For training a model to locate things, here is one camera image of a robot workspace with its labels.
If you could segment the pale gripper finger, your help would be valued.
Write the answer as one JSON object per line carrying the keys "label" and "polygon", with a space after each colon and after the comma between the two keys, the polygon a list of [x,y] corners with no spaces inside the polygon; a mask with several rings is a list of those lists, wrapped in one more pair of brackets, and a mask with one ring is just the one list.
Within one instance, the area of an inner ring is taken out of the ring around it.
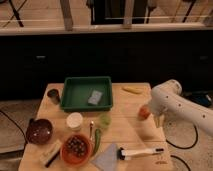
{"label": "pale gripper finger", "polygon": [[157,128],[160,128],[160,127],[163,126],[163,124],[164,124],[164,119],[165,119],[165,116],[164,116],[164,115],[155,116],[155,117],[154,117],[154,121],[155,121],[155,124],[156,124],[156,127],[157,127]]}

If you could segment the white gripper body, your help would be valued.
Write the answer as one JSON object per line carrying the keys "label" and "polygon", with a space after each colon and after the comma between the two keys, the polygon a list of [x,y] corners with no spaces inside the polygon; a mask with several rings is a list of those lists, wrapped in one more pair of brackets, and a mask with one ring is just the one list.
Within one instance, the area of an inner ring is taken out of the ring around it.
{"label": "white gripper body", "polygon": [[163,101],[157,98],[152,98],[148,102],[148,108],[150,112],[155,116],[160,116],[166,109]]}

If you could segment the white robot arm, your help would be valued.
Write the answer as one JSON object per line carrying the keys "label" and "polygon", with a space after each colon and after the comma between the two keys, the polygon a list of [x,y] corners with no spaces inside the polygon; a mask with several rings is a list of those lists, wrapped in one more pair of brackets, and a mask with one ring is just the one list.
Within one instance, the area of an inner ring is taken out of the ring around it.
{"label": "white robot arm", "polygon": [[182,86],[174,79],[154,86],[148,102],[150,112],[159,117],[164,111],[171,111],[213,136],[213,110],[183,98],[181,93]]}

